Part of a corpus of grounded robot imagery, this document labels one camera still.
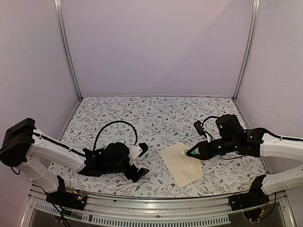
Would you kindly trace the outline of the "green white glue stick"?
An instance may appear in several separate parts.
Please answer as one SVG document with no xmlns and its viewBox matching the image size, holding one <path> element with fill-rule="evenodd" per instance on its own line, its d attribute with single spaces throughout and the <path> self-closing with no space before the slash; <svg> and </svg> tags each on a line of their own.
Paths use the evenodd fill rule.
<svg viewBox="0 0 303 227">
<path fill-rule="evenodd" d="M 185 156 L 189 156 L 189 157 L 200 155 L 198 148 L 196 148 L 196 149 L 185 149 L 184 154 L 185 154 Z"/>
</svg>

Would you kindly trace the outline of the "cream envelope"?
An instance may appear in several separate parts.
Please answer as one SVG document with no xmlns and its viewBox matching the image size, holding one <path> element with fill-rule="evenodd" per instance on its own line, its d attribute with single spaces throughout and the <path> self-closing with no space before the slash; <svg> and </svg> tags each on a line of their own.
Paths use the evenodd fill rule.
<svg viewBox="0 0 303 227">
<path fill-rule="evenodd" d="M 189 146 L 179 142 L 159 151 L 159 155 L 178 187 L 184 187 L 204 176 L 201 161 L 185 155 Z"/>
</svg>

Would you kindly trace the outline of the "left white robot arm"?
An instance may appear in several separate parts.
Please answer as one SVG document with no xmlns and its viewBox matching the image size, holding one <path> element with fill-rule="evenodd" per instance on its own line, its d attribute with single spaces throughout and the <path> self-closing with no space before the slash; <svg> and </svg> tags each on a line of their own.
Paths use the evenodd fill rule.
<svg viewBox="0 0 303 227">
<path fill-rule="evenodd" d="M 63 165 L 83 175 L 100 177 L 123 173 L 132 182 L 139 181 L 149 170 L 136 167 L 135 160 L 148 150 L 146 143 L 135 143 L 128 148 L 121 142 L 110 143 L 105 148 L 93 146 L 78 151 L 47 136 L 35 127 L 35 120 L 26 118 L 6 130 L 0 161 L 27 174 L 60 205 L 70 202 L 62 178 L 55 176 L 38 160 L 39 157 Z"/>
</svg>

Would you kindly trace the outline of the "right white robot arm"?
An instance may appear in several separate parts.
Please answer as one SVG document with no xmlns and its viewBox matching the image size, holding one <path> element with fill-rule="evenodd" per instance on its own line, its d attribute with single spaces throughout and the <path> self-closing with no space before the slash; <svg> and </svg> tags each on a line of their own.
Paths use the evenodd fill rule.
<svg viewBox="0 0 303 227">
<path fill-rule="evenodd" d="M 209 160 L 216 156 L 236 153 L 240 157 L 263 157 L 269 161 L 272 173 L 259 175 L 248 183 L 245 202 L 255 206 L 265 195 L 289 190 L 303 185 L 303 140 L 298 137 L 277 135 L 259 127 L 244 129 L 236 115 L 215 117 L 220 138 L 212 139 L 204 129 L 204 122 L 197 121 L 194 127 L 199 135 L 207 137 L 189 150 L 188 157 Z"/>
</svg>

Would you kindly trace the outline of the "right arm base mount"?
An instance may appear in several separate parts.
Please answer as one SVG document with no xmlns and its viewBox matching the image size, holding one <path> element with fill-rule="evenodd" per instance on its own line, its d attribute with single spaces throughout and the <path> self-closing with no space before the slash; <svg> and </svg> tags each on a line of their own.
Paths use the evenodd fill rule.
<svg viewBox="0 0 303 227">
<path fill-rule="evenodd" d="M 236 193 L 229 197 L 228 203 L 232 211 L 260 206 L 269 202 L 269 196 L 261 190 L 266 175 L 258 176 L 252 182 L 248 192 Z"/>
</svg>

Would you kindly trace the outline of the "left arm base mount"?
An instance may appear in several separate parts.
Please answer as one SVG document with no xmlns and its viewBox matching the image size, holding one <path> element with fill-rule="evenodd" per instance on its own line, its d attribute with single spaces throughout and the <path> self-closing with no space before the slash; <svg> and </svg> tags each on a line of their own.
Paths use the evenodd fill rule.
<svg viewBox="0 0 303 227">
<path fill-rule="evenodd" d="M 75 210 L 84 210 L 87 203 L 87 194 L 84 191 L 75 190 L 67 192 L 65 189 L 64 180 L 57 176 L 59 186 L 57 191 L 46 193 L 46 201 L 59 205 L 60 207 L 67 207 Z"/>
</svg>

